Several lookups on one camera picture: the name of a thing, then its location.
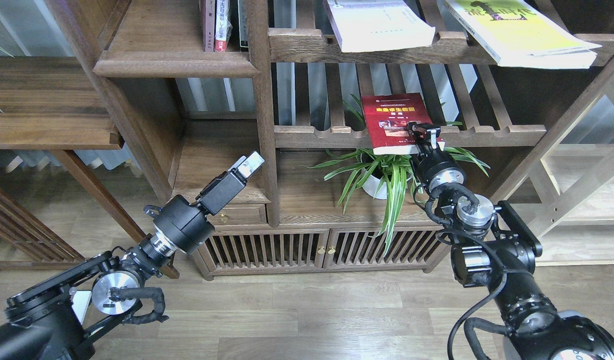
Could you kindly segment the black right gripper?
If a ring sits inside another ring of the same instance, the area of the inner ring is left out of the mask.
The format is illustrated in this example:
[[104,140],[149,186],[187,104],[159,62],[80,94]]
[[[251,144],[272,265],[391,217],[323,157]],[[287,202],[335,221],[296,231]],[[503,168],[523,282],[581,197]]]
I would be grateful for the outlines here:
[[464,171],[444,151],[439,126],[433,123],[409,122],[408,131],[416,141],[417,155],[412,157],[411,164],[420,183],[426,188],[436,188],[444,183],[464,183]]

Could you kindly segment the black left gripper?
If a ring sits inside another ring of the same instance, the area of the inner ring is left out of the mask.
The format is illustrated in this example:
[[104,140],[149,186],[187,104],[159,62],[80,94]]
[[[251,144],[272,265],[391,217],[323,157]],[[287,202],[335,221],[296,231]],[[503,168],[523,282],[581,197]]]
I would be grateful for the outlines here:
[[247,179],[264,163],[259,152],[241,157],[236,162],[236,170],[225,171],[214,178],[198,194],[195,203],[177,194],[154,217],[156,235],[152,239],[172,251],[181,249],[188,253],[197,249],[215,230],[207,216],[218,214],[246,187]]

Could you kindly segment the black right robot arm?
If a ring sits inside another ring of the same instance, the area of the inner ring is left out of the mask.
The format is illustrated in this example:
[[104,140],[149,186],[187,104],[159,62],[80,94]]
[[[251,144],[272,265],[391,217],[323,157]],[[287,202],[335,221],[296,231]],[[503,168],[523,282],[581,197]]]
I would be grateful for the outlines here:
[[476,330],[503,335],[516,360],[614,360],[608,331],[576,311],[558,311],[539,288],[533,274],[543,248],[510,204],[464,186],[465,173],[443,150],[439,126],[411,121],[407,131],[417,146],[412,169],[429,196],[425,212],[443,227],[436,237],[451,246],[455,280],[489,290],[453,326],[448,358],[463,328],[479,360],[487,355]]

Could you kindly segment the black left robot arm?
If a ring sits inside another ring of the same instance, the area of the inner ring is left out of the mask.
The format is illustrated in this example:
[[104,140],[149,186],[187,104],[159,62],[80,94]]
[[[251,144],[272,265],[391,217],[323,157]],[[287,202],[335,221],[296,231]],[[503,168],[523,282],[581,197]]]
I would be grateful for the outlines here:
[[[257,152],[241,157],[188,202],[179,194],[163,207],[147,205],[155,233],[129,248],[123,256],[111,251],[54,275],[7,299],[7,323],[0,326],[0,360],[87,360],[93,343],[119,324],[164,322],[162,289],[146,287],[160,277],[175,251],[197,249],[214,232],[208,221],[239,194],[264,164]],[[95,278],[91,301],[105,317],[83,328],[73,310],[71,291]]]

